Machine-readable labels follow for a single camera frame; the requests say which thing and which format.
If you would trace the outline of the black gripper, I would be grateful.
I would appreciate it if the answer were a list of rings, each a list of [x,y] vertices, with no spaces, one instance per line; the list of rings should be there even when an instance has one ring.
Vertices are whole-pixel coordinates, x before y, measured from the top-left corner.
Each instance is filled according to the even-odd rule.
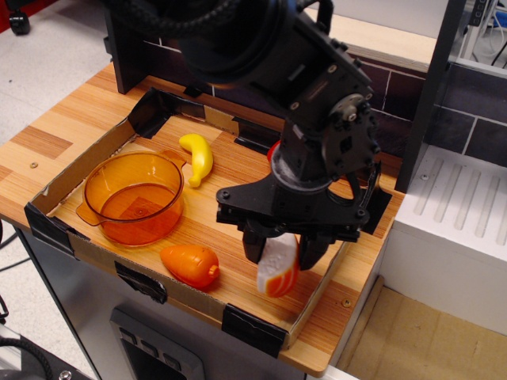
[[[216,221],[243,230],[246,258],[257,264],[267,238],[301,235],[299,268],[312,269],[335,241],[356,241],[369,220],[371,187],[360,186],[356,174],[346,175],[353,192],[343,198],[328,186],[313,192],[285,188],[274,175],[222,188],[216,193]]]

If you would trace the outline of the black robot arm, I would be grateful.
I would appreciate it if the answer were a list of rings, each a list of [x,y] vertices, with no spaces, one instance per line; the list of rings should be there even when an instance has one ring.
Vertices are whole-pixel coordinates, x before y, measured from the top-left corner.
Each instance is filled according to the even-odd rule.
[[[211,86],[241,87],[285,119],[270,174],[217,192],[217,219],[243,233],[258,262],[267,241],[300,236],[311,269],[336,241],[356,241],[378,184],[369,78],[330,36],[333,3],[316,19],[305,1],[108,1],[142,34],[177,41],[189,70]]]

